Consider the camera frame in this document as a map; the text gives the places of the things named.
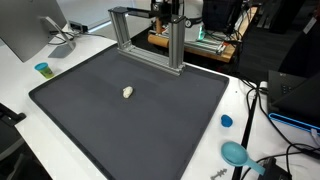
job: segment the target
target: white table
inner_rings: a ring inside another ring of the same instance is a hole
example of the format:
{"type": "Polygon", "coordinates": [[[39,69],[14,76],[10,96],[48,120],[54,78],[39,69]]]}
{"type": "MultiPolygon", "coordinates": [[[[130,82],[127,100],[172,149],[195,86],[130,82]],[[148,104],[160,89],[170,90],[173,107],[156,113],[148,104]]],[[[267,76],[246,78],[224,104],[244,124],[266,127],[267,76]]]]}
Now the white table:
{"type": "MultiPolygon", "coordinates": [[[[26,63],[7,46],[0,47],[0,101],[13,111],[27,115],[16,128],[53,179],[102,180],[106,179],[103,174],[28,96],[30,90],[46,81],[34,70],[37,63],[48,62],[59,75],[116,42],[82,36],[76,43],[76,49],[64,59],[47,58],[55,46],[46,46],[26,63]]],[[[224,168],[228,171],[221,179],[232,177],[234,168],[221,158],[220,147],[230,140],[241,142],[248,118],[245,95],[249,89],[240,80],[229,78],[229,86],[182,177],[184,180],[208,180],[224,168]],[[222,127],[223,114],[233,118],[230,128],[222,127]]]]}
{"type": "MultiPolygon", "coordinates": [[[[260,87],[267,87],[266,82],[262,82],[260,87]]],[[[267,96],[262,95],[262,107],[267,110],[267,96]]],[[[293,143],[308,144],[313,147],[317,147],[313,141],[310,133],[294,128],[283,123],[273,121],[279,130],[293,143]]],[[[253,117],[253,123],[248,143],[248,153],[253,160],[258,160],[263,157],[283,154],[286,152],[289,144],[285,142],[281,136],[272,127],[271,123],[262,113],[257,102],[255,114],[253,117]]],[[[295,148],[291,148],[290,152],[296,152],[295,148]]],[[[277,165],[287,171],[286,158],[285,156],[276,158],[277,165]]],[[[319,179],[320,161],[310,158],[309,156],[297,154],[289,156],[289,167],[292,174],[293,180],[308,179],[316,180],[319,179]]],[[[250,170],[245,179],[258,178],[258,174],[250,170]]]]}

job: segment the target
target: black rubber mat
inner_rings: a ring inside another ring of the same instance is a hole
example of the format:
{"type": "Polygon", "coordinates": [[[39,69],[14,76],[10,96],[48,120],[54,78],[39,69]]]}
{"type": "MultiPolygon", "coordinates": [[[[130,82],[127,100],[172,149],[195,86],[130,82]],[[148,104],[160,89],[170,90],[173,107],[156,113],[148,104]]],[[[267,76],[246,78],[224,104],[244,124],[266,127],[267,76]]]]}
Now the black rubber mat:
{"type": "Polygon", "coordinates": [[[112,46],[30,92],[109,179],[180,179],[229,79],[187,66],[181,76],[112,46]],[[132,86],[129,99],[122,89],[132,86]]]}

